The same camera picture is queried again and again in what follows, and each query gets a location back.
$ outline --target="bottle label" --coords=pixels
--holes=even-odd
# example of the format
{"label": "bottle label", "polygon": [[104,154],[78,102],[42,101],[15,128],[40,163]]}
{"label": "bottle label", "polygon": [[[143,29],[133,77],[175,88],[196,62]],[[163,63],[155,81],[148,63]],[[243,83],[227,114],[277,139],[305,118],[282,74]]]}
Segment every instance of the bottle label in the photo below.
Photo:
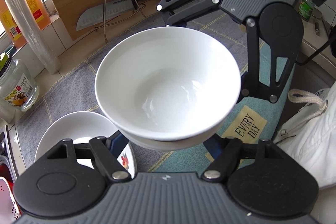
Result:
{"label": "bottle label", "polygon": [[2,99],[12,106],[21,107],[26,103],[32,92],[33,86],[23,73],[12,92]]}
{"label": "bottle label", "polygon": [[309,20],[313,9],[306,3],[304,0],[301,0],[299,7],[299,15],[302,16],[305,20]]}
{"label": "bottle label", "polygon": [[14,18],[12,17],[9,10],[7,10],[1,15],[1,20],[6,25],[6,27],[9,29],[9,32],[15,41],[18,40],[22,36],[22,33],[19,27],[16,25]]}
{"label": "bottle label", "polygon": [[26,0],[30,8],[31,13],[33,14],[35,21],[39,22],[43,19],[41,9],[39,9],[36,0]]}

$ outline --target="table mat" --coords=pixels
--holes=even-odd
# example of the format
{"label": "table mat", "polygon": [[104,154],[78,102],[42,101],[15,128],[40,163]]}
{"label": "table mat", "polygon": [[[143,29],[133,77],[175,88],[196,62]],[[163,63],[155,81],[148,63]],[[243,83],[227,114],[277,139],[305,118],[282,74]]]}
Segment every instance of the table mat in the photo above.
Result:
{"label": "table mat", "polygon": [[[143,19],[111,40],[70,73],[61,77],[16,124],[23,160],[28,168],[33,162],[38,143],[48,127],[60,117],[75,111],[87,110],[103,114],[95,98],[95,75],[104,56],[128,36],[149,28],[164,26],[160,14]],[[188,23],[188,28],[204,32],[225,45],[236,59],[243,74],[247,70],[247,39],[239,26],[223,11],[215,11]],[[285,60],[277,62],[282,71]],[[269,83],[270,48],[260,41],[260,81]],[[218,135],[235,136],[254,143],[259,138],[271,138],[285,104],[290,77],[276,104],[245,98],[228,115]],[[244,128],[244,119],[251,119],[251,128]],[[189,149],[160,152],[132,143],[138,171],[201,173],[213,160],[201,144]]]}

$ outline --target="white plate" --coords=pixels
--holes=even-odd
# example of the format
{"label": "white plate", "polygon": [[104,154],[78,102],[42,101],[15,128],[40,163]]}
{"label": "white plate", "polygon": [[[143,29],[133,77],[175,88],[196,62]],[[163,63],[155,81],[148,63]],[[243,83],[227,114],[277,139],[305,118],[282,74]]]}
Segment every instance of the white plate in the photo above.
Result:
{"label": "white plate", "polygon": [[179,141],[214,134],[239,96],[236,60],[213,37],[188,28],[134,34],[101,62],[95,95],[128,135]]}
{"label": "white plate", "polygon": [[[36,150],[35,161],[62,139],[70,138],[73,143],[88,143],[94,137],[110,137],[116,131],[114,124],[98,113],[78,111],[67,114],[54,122],[44,133]],[[130,144],[126,145],[117,160],[134,178],[137,164]],[[79,159],[77,162],[93,168],[91,160]]]}

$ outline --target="green can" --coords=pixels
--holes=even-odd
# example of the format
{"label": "green can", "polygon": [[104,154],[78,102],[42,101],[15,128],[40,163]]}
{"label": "green can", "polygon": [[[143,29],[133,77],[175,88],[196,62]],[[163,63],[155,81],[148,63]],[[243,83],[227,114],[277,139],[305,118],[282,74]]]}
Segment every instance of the green can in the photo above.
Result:
{"label": "green can", "polygon": [[299,7],[299,15],[306,21],[309,21],[311,13],[315,7],[314,2],[311,0],[301,0]]}

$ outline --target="plastic wrap roll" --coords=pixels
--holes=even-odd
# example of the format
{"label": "plastic wrap roll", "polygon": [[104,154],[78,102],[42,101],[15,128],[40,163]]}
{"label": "plastic wrap roll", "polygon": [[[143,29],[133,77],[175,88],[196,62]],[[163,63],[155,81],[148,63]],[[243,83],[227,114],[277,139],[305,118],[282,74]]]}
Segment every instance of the plastic wrap roll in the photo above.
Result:
{"label": "plastic wrap roll", "polygon": [[38,27],[26,0],[5,0],[5,2],[16,24],[38,59],[49,73],[56,73],[61,67],[61,62],[45,43],[42,37],[42,32]]}

